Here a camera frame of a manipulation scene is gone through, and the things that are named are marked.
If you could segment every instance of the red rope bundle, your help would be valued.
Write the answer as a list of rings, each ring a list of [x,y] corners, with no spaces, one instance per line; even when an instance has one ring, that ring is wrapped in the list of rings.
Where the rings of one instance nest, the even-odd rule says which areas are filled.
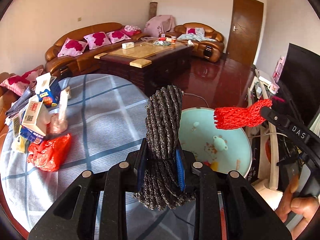
[[[216,128],[223,130],[238,129],[244,126],[258,126],[265,119],[260,115],[263,106],[272,106],[270,99],[259,100],[248,108],[242,107],[220,107],[214,111]]]

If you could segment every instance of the black rope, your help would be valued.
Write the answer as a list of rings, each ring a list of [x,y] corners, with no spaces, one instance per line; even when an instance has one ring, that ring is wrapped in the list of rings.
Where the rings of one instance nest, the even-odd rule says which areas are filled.
[[[181,89],[168,86],[150,97],[145,119],[148,162],[143,187],[133,194],[150,209],[171,209],[193,200],[194,195],[181,192],[175,162],[182,110]]]

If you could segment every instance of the silver bolt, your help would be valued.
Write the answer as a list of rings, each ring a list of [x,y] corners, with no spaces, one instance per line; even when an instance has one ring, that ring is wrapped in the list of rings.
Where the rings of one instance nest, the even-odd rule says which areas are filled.
[[[91,174],[92,174],[91,171],[84,171],[84,172],[82,172],[82,177],[87,178],[87,177],[90,177]]]
[[[202,163],[201,162],[194,162],[193,166],[197,169],[202,168]]]
[[[119,167],[122,168],[122,169],[128,168],[129,167],[129,163],[121,162],[121,163],[119,163]]]
[[[231,171],[230,176],[236,179],[239,177],[239,173],[237,171]]]

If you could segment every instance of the round table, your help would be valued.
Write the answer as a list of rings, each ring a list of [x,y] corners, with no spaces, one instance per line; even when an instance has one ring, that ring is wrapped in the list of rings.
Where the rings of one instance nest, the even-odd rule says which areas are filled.
[[[0,175],[4,195],[14,218],[29,232],[59,195],[84,170],[108,170],[138,150],[146,135],[148,98],[131,82],[112,75],[88,74],[64,79],[70,87],[68,129],[71,150],[57,172],[46,172],[27,163],[27,154],[11,150],[12,127],[6,136]],[[51,108],[55,113],[58,108]],[[99,200],[96,233],[100,223]],[[129,239],[192,239],[194,203],[162,212],[145,208],[127,193]]]

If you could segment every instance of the dark wooden coffee table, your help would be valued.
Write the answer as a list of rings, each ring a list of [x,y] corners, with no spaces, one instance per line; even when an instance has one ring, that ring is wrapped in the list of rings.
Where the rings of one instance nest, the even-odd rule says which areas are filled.
[[[175,49],[171,49],[170,46],[160,49],[156,45],[137,42],[135,50],[117,49],[97,60],[101,66],[100,73],[125,78],[150,97],[157,89],[172,84],[174,78],[191,68],[191,51],[192,46],[179,42]],[[139,58],[151,60],[152,63],[142,68],[129,65]]]

